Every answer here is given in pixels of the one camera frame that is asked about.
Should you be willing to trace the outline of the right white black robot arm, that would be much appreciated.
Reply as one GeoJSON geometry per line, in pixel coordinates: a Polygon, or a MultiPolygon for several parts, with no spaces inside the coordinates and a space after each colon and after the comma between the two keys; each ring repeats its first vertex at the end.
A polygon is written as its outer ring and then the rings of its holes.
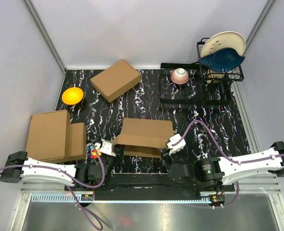
{"type": "Polygon", "coordinates": [[[208,187],[212,191],[223,185],[257,176],[275,174],[284,177],[284,142],[278,141],[262,152],[235,157],[203,158],[193,163],[176,158],[171,149],[160,150],[168,177],[177,183],[208,187]]]}

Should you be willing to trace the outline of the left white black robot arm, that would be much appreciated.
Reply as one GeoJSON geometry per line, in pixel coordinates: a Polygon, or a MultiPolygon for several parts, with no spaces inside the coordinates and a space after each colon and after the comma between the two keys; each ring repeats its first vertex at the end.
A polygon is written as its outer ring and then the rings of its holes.
{"type": "Polygon", "coordinates": [[[19,151],[8,156],[5,166],[0,168],[0,181],[19,183],[21,180],[60,183],[80,190],[96,189],[104,185],[118,154],[113,149],[92,148],[90,162],[78,165],[60,165],[41,162],[19,151]]]}

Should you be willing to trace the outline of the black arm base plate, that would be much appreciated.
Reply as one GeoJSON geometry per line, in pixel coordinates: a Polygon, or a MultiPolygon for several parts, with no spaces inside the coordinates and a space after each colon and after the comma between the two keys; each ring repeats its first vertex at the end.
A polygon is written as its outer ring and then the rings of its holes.
{"type": "Polygon", "coordinates": [[[99,192],[110,191],[120,188],[181,188],[198,190],[200,192],[225,191],[233,192],[234,185],[206,187],[188,178],[169,178],[168,174],[157,173],[112,173],[105,178],[104,184],[97,189],[99,192]]]}

